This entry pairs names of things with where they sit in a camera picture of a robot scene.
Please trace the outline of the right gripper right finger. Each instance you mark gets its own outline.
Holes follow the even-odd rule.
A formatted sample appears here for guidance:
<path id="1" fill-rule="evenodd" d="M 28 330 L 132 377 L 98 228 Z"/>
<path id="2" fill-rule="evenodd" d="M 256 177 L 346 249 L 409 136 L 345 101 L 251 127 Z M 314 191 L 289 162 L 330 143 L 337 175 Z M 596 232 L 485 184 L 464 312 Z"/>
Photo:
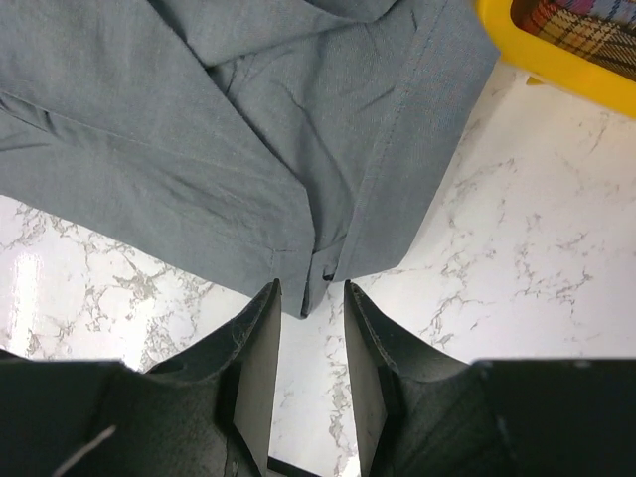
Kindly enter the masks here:
<path id="1" fill-rule="evenodd" d="M 355 283 L 344 325 L 366 476 L 631 476 L 631 359 L 460 362 Z"/>

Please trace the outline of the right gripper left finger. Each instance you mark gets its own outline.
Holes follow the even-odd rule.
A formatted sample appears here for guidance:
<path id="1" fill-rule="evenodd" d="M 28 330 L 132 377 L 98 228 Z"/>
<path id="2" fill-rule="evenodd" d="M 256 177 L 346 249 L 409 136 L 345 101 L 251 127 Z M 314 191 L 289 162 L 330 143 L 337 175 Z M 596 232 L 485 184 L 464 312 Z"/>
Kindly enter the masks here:
<path id="1" fill-rule="evenodd" d="M 136 372 L 116 361 L 1 355 L 5 476 L 262 476 L 267 470 L 281 286 Z"/>

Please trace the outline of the grey long sleeve shirt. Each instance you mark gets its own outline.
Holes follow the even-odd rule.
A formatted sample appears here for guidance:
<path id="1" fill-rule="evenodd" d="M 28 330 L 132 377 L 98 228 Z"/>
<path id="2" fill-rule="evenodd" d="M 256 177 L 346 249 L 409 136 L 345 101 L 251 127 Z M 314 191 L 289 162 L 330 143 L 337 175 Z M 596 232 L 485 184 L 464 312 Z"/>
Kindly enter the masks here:
<path id="1" fill-rule="evenodd" d="M 498 56 L 469 1 L 5 1 L 1 192 L 305 317 L 406 256 Z"/>

